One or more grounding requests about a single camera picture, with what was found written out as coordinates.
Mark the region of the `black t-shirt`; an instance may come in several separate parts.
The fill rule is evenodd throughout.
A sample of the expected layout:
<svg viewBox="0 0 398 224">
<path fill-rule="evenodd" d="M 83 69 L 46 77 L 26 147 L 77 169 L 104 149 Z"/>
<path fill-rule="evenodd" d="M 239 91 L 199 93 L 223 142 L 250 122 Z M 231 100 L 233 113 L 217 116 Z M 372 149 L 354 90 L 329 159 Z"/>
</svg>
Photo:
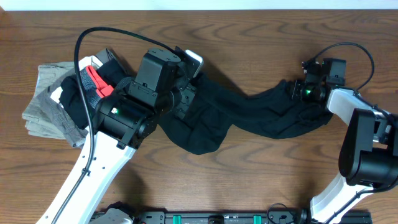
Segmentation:
<svg viewBox="0 0 398 224">
<path fill-rule="evenodd" d="M 177 146 L 196 155 L 219 149 L 228 129 L 235 125 L 271 139 L 301 136 L 326 124 L 332 114 L 316 103 L 292 100 L 289 81 L 245 98 L 210 80 L 204 73 L 193 80 L 197 89 L 184 118 L 169 112 L 159 125 Z"/>
</svg>

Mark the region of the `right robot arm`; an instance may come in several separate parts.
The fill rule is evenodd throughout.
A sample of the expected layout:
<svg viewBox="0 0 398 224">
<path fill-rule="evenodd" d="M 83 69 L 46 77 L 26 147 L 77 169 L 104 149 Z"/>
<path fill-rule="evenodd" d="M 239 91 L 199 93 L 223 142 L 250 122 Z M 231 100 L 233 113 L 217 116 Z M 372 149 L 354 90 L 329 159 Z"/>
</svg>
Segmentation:
<svg viewBox="0 0 398 224">
<path fill-rule="evenodd" d="M 290 87 L 292 99 L 317 103 L 337 115 L 348 129 L 337 176 L 310 201 L 304 223 L 339 223 L 368 195 L 397 185 L 397 115 L 366 101 L 345 87 L 345 60 L 326 58 L 302 62 L 303 80 Z"/>
</svg>

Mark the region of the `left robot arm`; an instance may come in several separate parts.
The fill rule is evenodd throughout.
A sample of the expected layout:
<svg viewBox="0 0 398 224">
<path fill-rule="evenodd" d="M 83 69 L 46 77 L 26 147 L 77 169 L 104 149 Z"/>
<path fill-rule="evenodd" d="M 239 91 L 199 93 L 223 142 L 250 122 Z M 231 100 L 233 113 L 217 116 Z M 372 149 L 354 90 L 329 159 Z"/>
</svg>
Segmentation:
<svg viewBox="0 0 398 224">
<path fill-rule="evenodd" d="M 151 48 L 137 76 L 102 98 L 93 130 L 72 171 L 39 223 L 88 223 L 109 185 L 169 112 L 184 117 L 193 100 L 190 82 L 203 65 L 191 50 Z"/>
</svg>

